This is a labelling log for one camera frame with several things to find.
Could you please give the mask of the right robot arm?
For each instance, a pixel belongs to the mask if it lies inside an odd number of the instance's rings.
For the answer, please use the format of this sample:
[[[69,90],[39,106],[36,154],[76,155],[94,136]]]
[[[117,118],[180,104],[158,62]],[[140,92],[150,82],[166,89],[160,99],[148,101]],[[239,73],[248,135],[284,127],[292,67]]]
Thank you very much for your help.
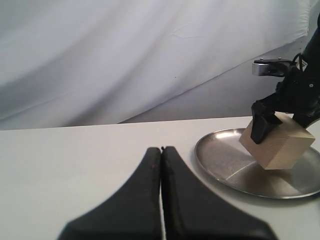
[[[262,143],[282,124],[275,113],[292,114],[292,119],[306,129],[320,119],[320,33],[316,31],[305,50],[292,60],[257,59],[252,63],[256,76],[282,78],[275,92],[251,106],[251,139]]]

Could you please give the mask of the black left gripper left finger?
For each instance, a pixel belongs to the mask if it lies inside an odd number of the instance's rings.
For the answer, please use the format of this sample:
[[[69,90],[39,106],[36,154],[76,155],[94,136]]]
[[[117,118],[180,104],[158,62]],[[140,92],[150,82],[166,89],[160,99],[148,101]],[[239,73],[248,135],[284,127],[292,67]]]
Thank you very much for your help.
[[[130,178],[102,204],[70,221],[60,240],[160,240],[161,151],[150,147]]]

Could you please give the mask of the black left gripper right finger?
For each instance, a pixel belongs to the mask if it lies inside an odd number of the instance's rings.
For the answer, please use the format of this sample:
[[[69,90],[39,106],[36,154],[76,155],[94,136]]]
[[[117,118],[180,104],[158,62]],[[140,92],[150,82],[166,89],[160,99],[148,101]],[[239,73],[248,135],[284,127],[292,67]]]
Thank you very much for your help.
[[[208,189],[173,146],[162,149],[161,194],[168,240],[272,240],[270,226]]]

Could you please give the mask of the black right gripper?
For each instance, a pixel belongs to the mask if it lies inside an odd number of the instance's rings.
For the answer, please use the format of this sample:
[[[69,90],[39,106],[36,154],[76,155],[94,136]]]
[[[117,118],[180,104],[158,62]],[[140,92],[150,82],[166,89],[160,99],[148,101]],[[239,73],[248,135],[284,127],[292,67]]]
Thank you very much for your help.
[[[251,139],[261,144],[283,122],[276,112],[294,114],[292,119],[307,129],[320,120],[320,66],[309,65],[304,71],[291,66],[275,93],[251,106]]]

